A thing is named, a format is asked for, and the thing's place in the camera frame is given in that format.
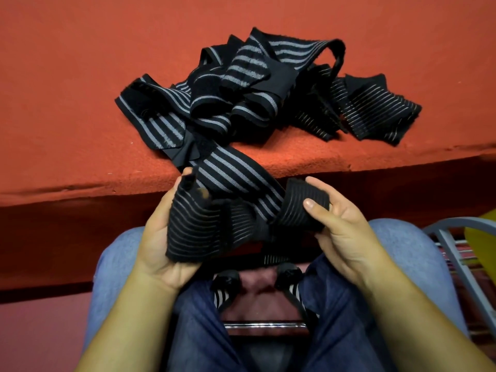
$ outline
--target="forearm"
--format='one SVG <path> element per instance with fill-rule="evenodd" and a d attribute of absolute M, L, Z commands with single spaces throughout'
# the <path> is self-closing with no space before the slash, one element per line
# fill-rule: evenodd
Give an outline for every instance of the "forearm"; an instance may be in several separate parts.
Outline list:
<path fill-rule="evenodd" d="M 406 371 L 494 371 L 487 358 L 392 262 L 361 288 L 393 359 Z"/>
<path fill-rule="evenodd" d="M 158 370 L 176 295 L 133 270 L 76 371 Z"/>

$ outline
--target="hand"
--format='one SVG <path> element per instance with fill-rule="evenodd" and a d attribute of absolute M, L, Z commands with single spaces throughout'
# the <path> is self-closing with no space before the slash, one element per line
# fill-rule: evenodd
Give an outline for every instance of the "hand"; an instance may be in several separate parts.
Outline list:
<path fill-rule="evenodd" d="M 190 167 L 185 168 L 183 175 L 189 175 L 191 172 Z M 199 263 L 172 262 L 165 256 L 169 213 L 172 199 L 180 181 L 181 176 L 177 178 L 174 187 L 162 197 L 157 208 L 146 222 L 133 268 L 139 274 L 143 273 L 157 278 L 165 289 L 174 293 L 179 292 L 201 265 Z"/>
<path fill-rule="evenodd" d="M 362 212 L 336 189 L 314 178 L 308 184 L 329 194 L 329 210 L 307 198 L 305 210 L 325 225 L 315 234 L 329 262 L 346 279 L 363 288 L 367 274 L 393 263 Z"/>

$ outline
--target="person's right hand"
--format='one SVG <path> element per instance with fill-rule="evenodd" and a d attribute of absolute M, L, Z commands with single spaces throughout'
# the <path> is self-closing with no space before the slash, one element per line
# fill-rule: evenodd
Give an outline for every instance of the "person's right hand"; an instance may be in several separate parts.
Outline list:
<path fill-rule="evenodd" d="M 329 194 L 329 210 L 309 198 L 303 201 L 305 210 L 325 226 L 315 234 L 320 248 L 337 271 L 363 288 L 368 274 L 392 260 L 358 207 L 319 179 L 309 176 L 306 181 Z"/>

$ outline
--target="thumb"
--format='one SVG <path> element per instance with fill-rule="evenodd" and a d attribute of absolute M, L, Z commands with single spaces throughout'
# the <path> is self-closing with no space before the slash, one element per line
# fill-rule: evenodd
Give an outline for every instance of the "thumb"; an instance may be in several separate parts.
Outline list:
<path fill-rule="evenodd" d="M 323 208 L 310 198 L 303 201 L 303 207 L 313 219 L 318 220 L 326 226 L 333 234 L 338 234 L 344 227 L 344 220 L 332 214 L 329 210 Z"/>

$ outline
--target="red felt surface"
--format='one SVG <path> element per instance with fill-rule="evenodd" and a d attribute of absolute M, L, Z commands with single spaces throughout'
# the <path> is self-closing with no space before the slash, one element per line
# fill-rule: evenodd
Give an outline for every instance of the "red felt surface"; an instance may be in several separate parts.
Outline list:
<path fill-rule="evenodd" d="M 246 38 L 252 26 L 341 38 L 341 74 L 385 73 L 390 90 L 424 107 L 396 148 L 350 135 L 325 143 L 295 128 L 264 146 L 236 145 L 272 175 L 491 157 L 495 7 L 496 0 L 0 0 L 0 289 L 91 278 L 104 246 L 142 224 L 158 198 L 125 197 L 167 190 L 177 175 L 113 99 L 145 72 L 162 85 L 183 80 L 202 47 L 229 34 Z M 319 62 L 332 62 L 331 54 Z M 354 182 L 353 191 L 364 184 Z"/>

